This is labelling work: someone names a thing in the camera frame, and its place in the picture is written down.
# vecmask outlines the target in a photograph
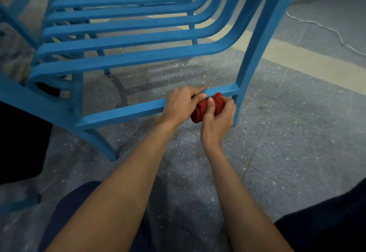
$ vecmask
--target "metal chair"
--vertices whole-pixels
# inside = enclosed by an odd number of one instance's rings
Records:
[[[191,58],[224,51],[240,38],[262,1],[246,0],[234,26],[223,38],[212,43],[198,44],[197,39],[209,37],[227,24],[239,0],[226,0],[220,16],[208,27],[199,29],[195,29],[194,25],[212,17],[222,0],[211,0],[208,7],[197,15],[193,15],[193,11],[202,7],[207,0],[50,0],[43,22],[42,45],[34,56],[29,84],[22,87],[5,77],[0,77],[0,100],[68,130],[98,147],[110,160],[116,160],[115,150],[95,129],[159,113],[163,110],[166,100],[83,116],[83,74],[94,70],[105,70],[107,73],[109,69],[116,67]],[[255,68],[290,1],[266,0],[236,82],[206,90],[209,96],[221,92],[234,98],[237,105],[235,124]],[[91,19],[175,13],[187,13],[187,16],[90,22]],[[184,25],[188,25],[190,29],[97,38],[97,33],[102,32]],[[85,39],[85,34],[89,34],[91,39]],[[107,56],[103,52],[104,49],[116,47],[190,39],[194,45]],[[80,56],[92,50],[98,51],[99,57]],[[55,56],[74,59],[59,61]],[[60,78],[68,74],[72,75],[72,80]],[[44,82],[68,90],[71,93],[70,98],[50,97],[37,89],[35,82]]]

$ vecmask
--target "red cloth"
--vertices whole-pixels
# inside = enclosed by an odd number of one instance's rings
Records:
[[[215,113],[214,115],[220,114],[225,106],[224,98],[222,97],[222,93],[218,92],[215,95],[213,95],[213,101],[215,102]],[[204,119],[204,115],[207,111],[207,99],[202,100],[199,102],[196,106],[196,109],[191,115],[192,121],[197,124],[201,122]]]

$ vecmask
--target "person's left arm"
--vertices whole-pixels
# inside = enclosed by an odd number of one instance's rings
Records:
[[[153,130],[85,200],[47,251],[129,250],[167,144],[197,103],[207,97],[201,93],[204,89],[186,86],[169,95]]]

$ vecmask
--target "white string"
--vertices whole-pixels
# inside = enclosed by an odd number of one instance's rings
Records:
[[[335,30],[334,28],[325,27],[325,26],[323,26],[322,24],[319,24],[318,22],[311,21],[311,20],[301,20],[301,19],[299,19],[299,18],[296,18],[295,16],[291,16],[290,14],[288,14],[288,11],[287,11],[287,10],[286,10],[286,15],[287,15],[287,17],[289,17],[289,18],[291,18],[291,19],[295,19],[295,20],[298,20],[298,21],[300,21],[300,22],[304,22],[304,23],[315,24],[315,25],[318,25],[318,26],[319,26],[319,27],[321,27],[321,28],[325,28],[325,29],[327,29],[327,30],[330,30],[330,31],[335,32],[335,33],[338,35],[338,37],[339,37],[339,41],[341,42],[341,45],[343,45],[343,46],[346,46],[346,47],[350,48],[352,51],[355,51],[356,53],[358,53],[358,54],[360,54],[360,55],[366,56],[366,54],[364,54],[364,53],[362,53],[362,52],[360,52],[360,51],[357,51],[354,47],[352,47],[352,46],[350,46],[350,45],[348,45],[348,44],[345,44],[345,43],[343,42],[343,39],[342,39],[341,34],[340,34],[337,30]]]

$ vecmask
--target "yellow floor stripe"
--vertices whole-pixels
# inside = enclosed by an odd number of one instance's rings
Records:
[[[149,17],[161,18],[166,16],[185,16],[185,14],[152,15]],[[213,19],[209,19],[204,23],[197,24],[195,27],[204,28],[213,22]],[[178,28],[188,29],[188,26],[179,26]],[[220,32],[209,37],[209,39],[219,40],[231,28],[232,25],[227,24]],[[246,51],[251,36],[252,32],[245,31],[233,47]],[[270,40],[262,58],[366,95],[366,69],[353,63],[318,54],[276,39]]]

